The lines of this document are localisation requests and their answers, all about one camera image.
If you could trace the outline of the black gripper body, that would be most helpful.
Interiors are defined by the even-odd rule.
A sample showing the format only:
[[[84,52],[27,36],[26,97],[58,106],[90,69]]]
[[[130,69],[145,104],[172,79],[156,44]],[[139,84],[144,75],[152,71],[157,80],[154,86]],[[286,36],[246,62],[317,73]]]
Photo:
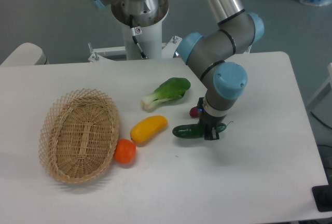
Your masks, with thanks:
[[[226,128],[223,120],[228,114],[228,110],[217,110],[212,106],[201,106],[198,107],[198,113],[200,122],[207,127],[215,128],[218,131]]]

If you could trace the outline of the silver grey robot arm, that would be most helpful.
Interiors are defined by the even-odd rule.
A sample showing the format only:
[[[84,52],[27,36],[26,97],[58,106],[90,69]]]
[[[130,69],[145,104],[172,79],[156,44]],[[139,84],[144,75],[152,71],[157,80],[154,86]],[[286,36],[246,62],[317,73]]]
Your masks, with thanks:
[[[166,48],[162,45],[161,24],[168,14],[168,0],[92,0],[97,8],[111,6],[121,24],[124,50],[128,60],[159,59]],[[191,33],[177,46],[184,63],[206,87],[192,111],[196,124],[173,129],[179,138],[219,139],[226,129],[223,119],[242,94],[247,84],[245,69],[229,58],[245,52],[264,33],[262,19],[247,13],[240,0],[207,0],[218,30],[208,37]]]

